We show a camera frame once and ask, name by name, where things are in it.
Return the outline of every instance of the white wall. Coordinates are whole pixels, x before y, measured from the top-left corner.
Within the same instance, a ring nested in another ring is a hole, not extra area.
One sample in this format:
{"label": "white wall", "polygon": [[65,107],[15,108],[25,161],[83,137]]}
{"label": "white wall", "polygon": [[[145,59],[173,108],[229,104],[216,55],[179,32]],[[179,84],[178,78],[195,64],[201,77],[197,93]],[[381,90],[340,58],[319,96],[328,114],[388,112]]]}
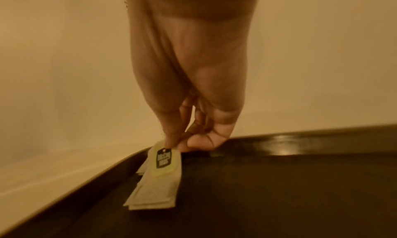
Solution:
{"label": "white wall", "polygon": [[[0,0],[0,166],[161,138],[122,0]],[[395,0],[259,0],[234,136],[397,123]]]}

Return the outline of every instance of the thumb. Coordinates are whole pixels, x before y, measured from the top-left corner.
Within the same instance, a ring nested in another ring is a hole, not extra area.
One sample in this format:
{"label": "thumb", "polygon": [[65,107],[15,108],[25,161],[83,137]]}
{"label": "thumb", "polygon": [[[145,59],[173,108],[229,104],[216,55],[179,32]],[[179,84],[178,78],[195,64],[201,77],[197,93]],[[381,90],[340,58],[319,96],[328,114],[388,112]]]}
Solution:
{"label": "thumb", "polygon": [[178,110],[171,112],[154,112],[160,121],[165,133],[165,148],[175,147],[185,131],[185,125],[182,121],[181,113]]}

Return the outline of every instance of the dark tray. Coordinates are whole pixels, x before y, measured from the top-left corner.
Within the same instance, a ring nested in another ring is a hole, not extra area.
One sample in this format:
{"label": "dark tray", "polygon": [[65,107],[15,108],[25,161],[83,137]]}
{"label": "dark tray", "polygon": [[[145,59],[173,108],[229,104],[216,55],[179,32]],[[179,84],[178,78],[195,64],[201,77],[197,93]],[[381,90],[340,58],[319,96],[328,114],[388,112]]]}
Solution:
{"label": "dark tray", "polygon": [[177,206],[130,212],[147,150],[5,234],[21,237],[397,237],[397,127],[232,139],[184,154]]}

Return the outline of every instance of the hand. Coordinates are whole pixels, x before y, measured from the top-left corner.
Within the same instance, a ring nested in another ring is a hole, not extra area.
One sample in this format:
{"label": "hand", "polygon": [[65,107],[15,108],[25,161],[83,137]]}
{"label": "hand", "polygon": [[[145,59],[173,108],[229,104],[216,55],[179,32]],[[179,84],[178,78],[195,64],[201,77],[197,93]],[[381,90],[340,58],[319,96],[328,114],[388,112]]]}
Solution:
{"label": "hand", "polygon": [[[243,108],[256,0],[127,2],[134,74],[163,127],[166,147],[217,148]],[[193,106],[195,121],[186,130]]]}

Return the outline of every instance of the black label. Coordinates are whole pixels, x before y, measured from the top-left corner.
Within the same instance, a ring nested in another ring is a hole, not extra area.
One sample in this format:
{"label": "black label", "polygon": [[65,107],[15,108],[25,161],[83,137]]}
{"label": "black label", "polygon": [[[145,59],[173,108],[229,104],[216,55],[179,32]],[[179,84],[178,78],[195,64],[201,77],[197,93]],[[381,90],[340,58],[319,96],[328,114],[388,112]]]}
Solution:
{"label": "black label", "polygon": [[160,149],[157,151],[156,164],[157,168],[163,168],[171,164],[171,149]]}

